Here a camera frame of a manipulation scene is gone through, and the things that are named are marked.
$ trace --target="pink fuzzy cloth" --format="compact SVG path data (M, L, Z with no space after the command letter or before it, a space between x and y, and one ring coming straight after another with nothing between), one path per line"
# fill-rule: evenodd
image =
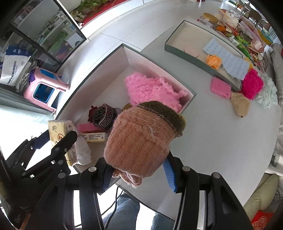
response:
M179 98L189 94L186 90L176 93L164 78L147 78L141 73L133 73L126 77L125 83L130 96L130 104L133 106L148 101L159 101L176 112L180 112L182 105Z
M258 76L258 73L251 69L250 72L248 72L243 80L242 83L242 93L243 95L253 100L254 97L261 91L263 88L263 81Z

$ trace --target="hot pink pom-pom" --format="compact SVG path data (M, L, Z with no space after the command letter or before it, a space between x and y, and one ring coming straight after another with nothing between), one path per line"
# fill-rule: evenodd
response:
M253 100L254 97L261 91L263 88L263 81L258 76L258 73L251 69L250 72L248 72L243 80L242 83L242 93L243 95Z
M147 101L159 101L176 112L180 112L182 105L179 98L189 94L186 90L176 93L164 78L147 78L141 73L133 73L126 77L125 83L130 103L133 106Z

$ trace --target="red carpet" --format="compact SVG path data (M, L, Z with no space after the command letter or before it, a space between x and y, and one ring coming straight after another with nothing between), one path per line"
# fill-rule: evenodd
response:
M106 10L122 3L122 2L125 2L127 0L116 0L115 4L112 5L113 2L109 2L107 5L102 5L100 6L97 11L93 14L93 12L89 12L86 16L86 18L83 20L83 23L86 24L88 23L89 21L91 21L92 19L94 19L96 16L102 14L103 12L105 12Z

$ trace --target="metal rivet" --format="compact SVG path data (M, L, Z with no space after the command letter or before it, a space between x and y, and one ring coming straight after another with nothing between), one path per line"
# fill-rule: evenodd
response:
M182 170L185 171L185 172L188 172L188 171L191 170L191 168L189 166L183 166Z
M65 175L66 175L65 173L61 172L61 173L58 174L58 177L59 177L60 179L62 179L62 178L65 177Z
M216 179L219 179L221 177L221 175L219 173L213 173L213 176L216 178Z
M95 172L96 171L96 167L95 166L89 167L89 171L92 172L92 173Z

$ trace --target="jeans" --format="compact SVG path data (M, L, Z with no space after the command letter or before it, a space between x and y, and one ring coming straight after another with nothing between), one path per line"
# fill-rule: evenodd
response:
M122 194L117 200L117 209L107 230L135 230L139 210L140 204L137 200L126 193ZM103 219L104 225L110 215L111 213ZM151 230L172 230L174 223L173 220L157 213L152 220Z

